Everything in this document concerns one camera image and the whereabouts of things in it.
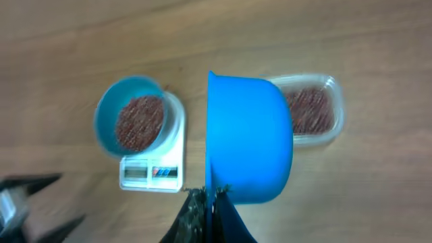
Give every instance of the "transparent container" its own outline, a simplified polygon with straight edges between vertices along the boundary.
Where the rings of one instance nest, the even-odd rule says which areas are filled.
[[[325,74],[295,74],[266,78],[278,86],[283,93],[304,88],[322,88],[330,99],[333,110],[333,126],[322,134],[294,135],[295,147],[317,146],[331,142],[344,127],[345,111],[342,88],[332,76]]]

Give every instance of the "blue cup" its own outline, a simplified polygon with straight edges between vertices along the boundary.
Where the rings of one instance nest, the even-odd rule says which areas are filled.
[[[209,73],[206,187],[231,186],[234,204],[263,203],[281,193],[292,162],[288,104],[272,83]]]
[[[155,141],[144,151],[151,150],[163,140],[161,133],[167,125],[167,103],[164,92],[159,85],[151,78],[146,76],[129,76],[113,84],[99,101],[94,113],[94,132],[99,144],[114,157],[135,155],[144,151],[129,151],[123,148],[115,136],[115,124],[120,111],[133,98],[152,95],[160,97],[164,103],[164,120],[161,131]]]

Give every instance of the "kitchen scale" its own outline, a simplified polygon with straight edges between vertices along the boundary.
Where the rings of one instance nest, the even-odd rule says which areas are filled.
[[[120,161],[119,183],[122,190],[178,192],[183,186],[186,112],[180,100],[170,92],[167,101],[167,129],[156,147]]]

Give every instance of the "wooden table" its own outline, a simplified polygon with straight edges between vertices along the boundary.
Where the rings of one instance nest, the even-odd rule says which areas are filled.
[[[157,242],[185,193],[124,192],[96,144],[104,91],[146,74],[188,114],[186,187],[204,184],[207,72],[319,72],[344,88],[328,146],[294,151],[285,190],[239,206],[259,242],[432,240],[432,1],[0,1],[0,176],[64,172],[32,235],[81,213],[68,242]]]

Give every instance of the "brown beans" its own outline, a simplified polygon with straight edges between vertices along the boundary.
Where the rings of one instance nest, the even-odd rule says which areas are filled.
[[[323,89],[305,88],[284,95],[290,106],[294,134],[322,134],[332,129],[333,109]]]
[[[143,151],[159,135],[163,116],[163,101],[159,97],[145,96],[130,100],[117,119],[115,135],[118,142],[130,151]]]

